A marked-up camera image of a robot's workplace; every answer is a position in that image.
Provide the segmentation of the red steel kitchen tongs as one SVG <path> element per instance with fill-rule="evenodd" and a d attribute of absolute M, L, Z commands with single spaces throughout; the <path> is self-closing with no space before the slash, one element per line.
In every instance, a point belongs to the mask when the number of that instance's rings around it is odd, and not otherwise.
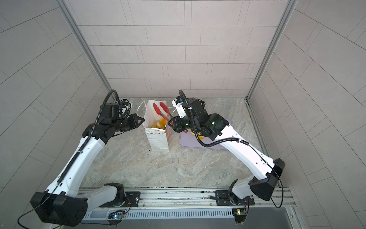
<path fill-rule="evenodd" d="M 173 116 L 165 103 L 160 102 L 159 105 L 153 103 L 153 108 L 158 115 L 160 115 L 164 120 L 167 121 L 167 123 L 169 123 L 169 121 L 172 119 Z"/>

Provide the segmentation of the lavender plastic tray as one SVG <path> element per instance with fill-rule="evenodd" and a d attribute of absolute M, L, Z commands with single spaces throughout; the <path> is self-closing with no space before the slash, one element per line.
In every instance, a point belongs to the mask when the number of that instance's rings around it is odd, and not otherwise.
<path fill-rule="evenodd" d="M 184 148 L 199 148 L 199 149 L 213 149 L 213 150 L 227 151 L 227 149 L 221 145 L 216 145 L 216 146 L 213 146 L 210 148 L 203 147 L 202 145 L 199 144 L 199 142 L 196 140 L 195 136 L 192 135 L 190 131 L 188 131 L 187 133 L 185 133 L 185 132 L 180 133 L 179 144 L 181 147 L 184 147 Z"/>

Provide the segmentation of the round yellow custard bun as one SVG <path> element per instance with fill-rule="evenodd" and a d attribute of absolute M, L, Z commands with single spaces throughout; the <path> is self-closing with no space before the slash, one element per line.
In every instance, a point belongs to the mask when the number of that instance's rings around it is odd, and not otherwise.
<path fill-rule="evenodd" d="M 166 130 L 166 122 L 167 121 L 164 118 L 162 118 L 160 121 L 153 124 L 151 128 Z"/>

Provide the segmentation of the white cartoon animal paper bag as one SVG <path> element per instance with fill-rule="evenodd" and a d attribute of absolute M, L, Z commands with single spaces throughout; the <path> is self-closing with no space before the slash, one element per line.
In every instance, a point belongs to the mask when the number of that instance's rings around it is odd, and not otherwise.
<path fill-rule="evenodd" d="M 167 123 L 166 130 L 151 128 L 153 124 L 162 119 L 162 117 L 158 115 L 153 108 L 153 103 L 159 105 L 160 102 L 163 102 L 167 105 L 165 100 L 148 100 L 147 102 L 142 102 L 137 108 L 137 114 L 139 116 L 143 116 L 145 119 L 143 127 L 151 150 L 153 152 L 169 152 L 172 128 Z"/>

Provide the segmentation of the yellow orange cone bread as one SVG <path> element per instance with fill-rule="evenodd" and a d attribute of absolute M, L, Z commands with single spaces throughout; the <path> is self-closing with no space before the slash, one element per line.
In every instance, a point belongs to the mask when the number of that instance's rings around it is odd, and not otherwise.
<path fill-rule="evenodd" d="M 190 130 L 190 133 L 192 134 L 192 135 L 198 135 L 198 137 L 199 137 L 199 139 L 200 140 L 202 140 L 202 139 L 204 139 L 205 137 L 204 136 L 202 136 L 200 133 L 198 133 L 198 134 L 196 134 L 194 131 L 192 131 L 192 130 Z"/>

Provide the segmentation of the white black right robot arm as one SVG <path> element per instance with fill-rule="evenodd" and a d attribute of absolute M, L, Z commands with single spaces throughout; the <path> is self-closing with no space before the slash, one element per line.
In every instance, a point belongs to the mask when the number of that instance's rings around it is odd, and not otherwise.
<path fill-rule="evenodd" d="M 286 166 L 282 159 L 272 159 L 257 150 L 221 115 L 208 114 L 203 100 L 187 98 L 180 90 L 172 104 L 178 115 L 172 117 L 168 125 L 176 133 L 192 131 L 197 142 L 205 148 L 221 145 L 252 172 L 252 177 L 235 180 L 229 187 L 227 198 L 232 204 L 239 205 L 252 195 L 265 201 L 272 200 L 276 185 L 282 183 L 281 175 Z"/>

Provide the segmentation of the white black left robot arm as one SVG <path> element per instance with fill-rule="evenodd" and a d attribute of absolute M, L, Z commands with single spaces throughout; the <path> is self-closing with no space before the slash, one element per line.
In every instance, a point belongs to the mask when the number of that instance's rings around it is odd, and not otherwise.
<path fill-rule="evenodd" d="M 107 142 L 118 135 L 138 128 L 144 119 L 131 114 L 131 106 L 124 103 L 116 90 L 105 97 L 96 120 L 82 134 L 79 146 L 57 178 L 44 192 L 36 192 L 30 200 L 33 211 L 41 222 L 75 227 L 85 215 L 103 204 L 127 204 L 122 184 L 107 183 L 83 196 L 79 189 L 86 172 Z"/>

